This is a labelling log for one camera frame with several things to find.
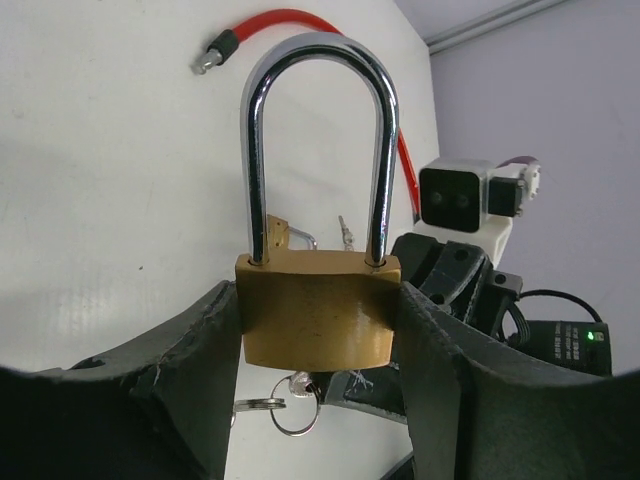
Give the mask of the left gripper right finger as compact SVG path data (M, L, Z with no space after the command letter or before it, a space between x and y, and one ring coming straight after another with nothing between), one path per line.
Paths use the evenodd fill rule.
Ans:
M639 375L516 351L404 284L396 320L418 479L635 479Z

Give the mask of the red cable lock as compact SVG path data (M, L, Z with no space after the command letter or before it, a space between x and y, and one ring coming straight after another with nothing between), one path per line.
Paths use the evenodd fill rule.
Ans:
M192 64L192 71L196 75L206 74L209 70L228 61L238 48L251 37L281 25L298 25L316 32L343 34L333 24L310 12L293 8L271 9L222 30L196 58ZM397 149L409 193L412 214L417 218L420 213L418 178L402 130L398 132Z

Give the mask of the large brass padlock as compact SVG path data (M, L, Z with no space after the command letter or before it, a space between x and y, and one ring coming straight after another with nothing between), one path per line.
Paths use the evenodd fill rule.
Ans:
M376 111L366 249L271 248L267 221L263 113L276 79L309 60L354 71ZM330 372L386 365L401 286L401 265L386 252L399 139L399 106L390 75L360 43L340 34L291 37L257 63L240 114L249 251L235 265L247 363L280 370Z

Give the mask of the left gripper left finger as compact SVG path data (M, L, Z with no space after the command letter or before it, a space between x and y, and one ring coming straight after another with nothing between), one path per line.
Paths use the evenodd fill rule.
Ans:
M235 286L70 369L1 371L5 479L220 479L241 343Z

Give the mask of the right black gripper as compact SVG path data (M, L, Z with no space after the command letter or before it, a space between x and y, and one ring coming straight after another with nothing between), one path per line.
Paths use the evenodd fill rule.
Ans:
M522 289L522 278L494 268L480 247L406 233L391 254L401 264L402 279L452 317L502 340L499 332L508 305ZM406 424L396 362L372 369L314 374L323 405Z

